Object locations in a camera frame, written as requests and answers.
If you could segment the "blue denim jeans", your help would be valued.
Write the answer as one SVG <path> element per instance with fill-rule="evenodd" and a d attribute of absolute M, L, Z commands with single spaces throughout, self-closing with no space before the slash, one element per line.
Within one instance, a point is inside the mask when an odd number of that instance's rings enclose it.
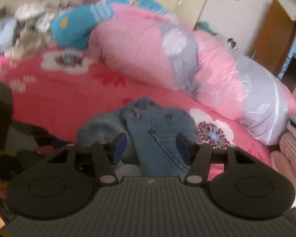
<path fill-rule="evenodd" d="M 111 142 L 118 134 L 127 135 L 127 148 L 121 162 L 113 167 L 123 177 L 179 177 L 189 167 L 176 148 L 176 136 L 183 133 L 190 141 L 200 141 L 193 118 L 181 109 L 166 109 L 147 98 L 123 108 L 98 114 L 77 131 L 77 144 L 88 148 L 95 142 Z"/>

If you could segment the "stack of folded pink clothes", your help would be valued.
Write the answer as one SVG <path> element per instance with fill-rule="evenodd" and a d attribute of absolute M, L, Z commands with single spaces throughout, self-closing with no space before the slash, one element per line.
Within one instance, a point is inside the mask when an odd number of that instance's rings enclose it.
<path fill-rule="evenodd" d="M 296 190 L 296 122 L 293 120 L 288 122 L 279 148 L 271 153 L 271 167 L 290 180 Z"/>

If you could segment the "red floral bed blanket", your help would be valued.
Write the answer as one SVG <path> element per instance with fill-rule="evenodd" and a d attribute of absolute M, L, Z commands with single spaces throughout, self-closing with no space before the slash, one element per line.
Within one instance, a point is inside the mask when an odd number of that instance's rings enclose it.
<path fill-rule="evenodd" d="M 270 165 L 265 145 L 186 92 L 136 82 L 82 52 L 59 49 L 20 62 L 0 56 L 0 152 L 49 154 L 68 142 L 77 144 L 77 131 L 91 118 L 141 98 L 190 114 L 200 141 L 216 149 L 237 145 Z"/>

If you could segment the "brown wooden door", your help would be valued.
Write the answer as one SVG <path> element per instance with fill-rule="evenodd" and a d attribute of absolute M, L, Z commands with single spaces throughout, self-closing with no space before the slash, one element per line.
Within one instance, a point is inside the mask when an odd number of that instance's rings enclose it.
<path fill-rule="evenodd" d="M 296 24 L 278 0 L 266 13 L 250 57 L 273 75 L 278 75 L 296 35 Z"/>

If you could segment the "pink floral duvet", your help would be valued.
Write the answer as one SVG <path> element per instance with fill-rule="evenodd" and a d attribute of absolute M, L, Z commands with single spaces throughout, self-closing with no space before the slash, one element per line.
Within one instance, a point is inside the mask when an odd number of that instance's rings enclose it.
<path fill-rule="evenodd" d="M 136 6 L 95 3 L 89 48 L 135 80 L 185 91 L 274 145 L 296 117 L 296 99 L 270 71 L 204 31 Z"/>

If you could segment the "white grey patterned blanket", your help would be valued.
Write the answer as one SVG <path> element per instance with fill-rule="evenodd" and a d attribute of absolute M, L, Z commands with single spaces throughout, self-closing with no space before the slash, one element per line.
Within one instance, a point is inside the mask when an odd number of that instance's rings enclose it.
<path fill-rule="evenodd" d="M 4 57 L 22 60 L 40 53 L 53 43 L 51 23 L 64 8 L 62 3 L 21 4 L 14 14 L 17 25 L 13 45 L 4 51 Z"/>

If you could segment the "light blue sweatshirt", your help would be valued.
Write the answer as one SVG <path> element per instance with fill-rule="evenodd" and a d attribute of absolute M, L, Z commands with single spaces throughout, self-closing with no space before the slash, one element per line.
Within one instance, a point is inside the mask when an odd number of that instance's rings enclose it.
<path fill-rule="evenodd" d="M 14 17 L 0 19 L 0 54 L 13 45 L 16 25 Z"/>

